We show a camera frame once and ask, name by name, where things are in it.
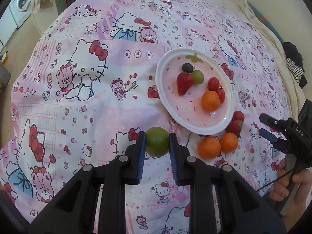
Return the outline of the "red strawberry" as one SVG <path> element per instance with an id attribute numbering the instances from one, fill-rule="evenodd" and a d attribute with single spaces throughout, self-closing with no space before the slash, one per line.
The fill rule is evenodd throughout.
<path id="1" fill-rule="evenodd" d="M 229 125 L 225 128 L 225 131 L 238 135 L 242 131 L 242 127 L 243 122 L 241 120 L 234 120 L 229 123 Z"/>
<path id="2" fill-rule="evenodd" d="M 191 74 L 183 72 L 177 76 L 176 82 L 178 94 L 179 96 L 183 96 L 191 88 L 194 78 Z"/>

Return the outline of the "orange mandarin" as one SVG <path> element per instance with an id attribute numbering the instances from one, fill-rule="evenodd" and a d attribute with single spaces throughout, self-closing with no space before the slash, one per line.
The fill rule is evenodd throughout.
<path id="1" fill-rule="evenodd" d="M 207 90 L 202 95 L 200 104 L 206 112 L 214 112 L 220 107 L 219 96 L 216 92 Z"/>
<path id="2" fill-rule="evenodd" d="M 234 133 L 226 133 L 220 139 L 221 151 L 223 153 L 231 153 L 238 147 L 238 137 Z"/>
<path id="3" fill-rule="evenodd" d="M 202 159 L 214 159 L 221 153 L 221 145 L 217 138 L 206 137 L 200 141 L 197 151 Z"/>

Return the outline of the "green grape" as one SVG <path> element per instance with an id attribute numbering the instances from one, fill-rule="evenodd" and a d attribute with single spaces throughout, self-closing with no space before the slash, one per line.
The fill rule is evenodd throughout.
<path id="1" fill-rule="evenodd" d="M 152 157 L 162 157 L 169 151 L 169 133 L 161 127 L 149 128 L 146 132 L 146 152 Z"/>
<path id="2" fill-rule="evenodd" d="M 193 77 L 193 85 L 200 85 L 204 82 L 204 74 L 200 70 L 194 70 L 191 75 Z"/>

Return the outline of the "dark purple grape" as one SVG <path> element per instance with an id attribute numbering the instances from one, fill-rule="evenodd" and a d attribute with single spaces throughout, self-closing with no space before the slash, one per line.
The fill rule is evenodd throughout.
<path id="1" fill-rule="evenodd" d="M 191 74 L 194 71 L 194 67 L 191 63 L 184 63 L 182 65 L 182 70 L 185 73 Z"/>

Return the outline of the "black clothing pile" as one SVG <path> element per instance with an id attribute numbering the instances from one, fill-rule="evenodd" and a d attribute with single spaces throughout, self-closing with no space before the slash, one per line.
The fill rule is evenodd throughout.
<path id="1" fill-rule="evenodd" d="M 303 58 L 297 47 L 291 42 L 284 42 L 282 47 L 287 60 L 287 68 L 293 75 L 295 81 L 299 84 L 300 88 L 303 89 L 308 83 L 304 76 L 305 70 L 303 67 Z"/>

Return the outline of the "pink strawberry pattern plate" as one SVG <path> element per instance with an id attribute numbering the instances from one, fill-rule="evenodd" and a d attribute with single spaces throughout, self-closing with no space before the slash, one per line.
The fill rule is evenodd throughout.
<path id="1" fill-rule="evenodd" d="M 204 82 L 191 86 L 185 95 L 180 96 L 176 79 L 182 72 L 184 63 L 191 63 L 194 69 L 200 70 L 204 75 Z M 208 113 L 201 107 L 200 100 L 211 77 L 218 78 L 225 91 L 225 101 L 218 110 Z M 155 82 L 164 108 L 177 123 L 193 133 L 220 133 L 233 117 L 235 100 L 230 81 L 221 67 L 202 52 L 186 48 L 168 51 L 157 64 Z"/>

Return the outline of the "teal orange cushion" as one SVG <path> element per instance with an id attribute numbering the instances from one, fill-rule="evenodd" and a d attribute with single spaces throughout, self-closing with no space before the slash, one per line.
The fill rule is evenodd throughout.
<path id="1" fill-rule="evenodd" d="M 274 26 L 264 17 L 264 15 L 258 10 L 256 9 L 250 2 L 248 2 L 248 5 L 250 6 L 250 8 L 253 10 L 255 16 L 258 18 L 258 20 L 264 24 L 272 33 L 274 33 L 274 35 L 279 39 L 279 41 L 281 42 L 281 44 L 284 43 L 283 38 L 281 37 L 280 34 L 278 34 L 278 31 L 274 28 Z"/>

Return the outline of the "pink Hello Kitty bedsheet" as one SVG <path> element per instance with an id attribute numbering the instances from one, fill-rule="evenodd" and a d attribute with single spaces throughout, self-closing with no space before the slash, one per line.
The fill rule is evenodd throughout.
<path id="1" fill-rule="evenodd" d="M 201 136 L 161 103 L 159 59 L 191 48 L 229 79 L 245 115 L 233 164 L 265 194 L 282 160 L 258 135 L 261 113 L 297 118 L 304 95 L 286 67 L 278 38 L 247 0 L 76 0 L 46 29 L 12 86 L 14 137 L 1 149 L 1 183 L 32 222 L 86 164 L 124 153 L 141 131 L 159 126 L 196 151 Z"/>

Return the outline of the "white washing machine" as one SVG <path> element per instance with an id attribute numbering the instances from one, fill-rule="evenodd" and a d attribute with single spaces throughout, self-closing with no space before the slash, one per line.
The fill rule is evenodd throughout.
<path id="1" fill-rule="evenodd" d="M 20 28 L 31 15 L 31 13 L 25 8 L 29 1 L 30 0 L 11 0 L 9 4 L 9 9 L 17 28 Z"/>

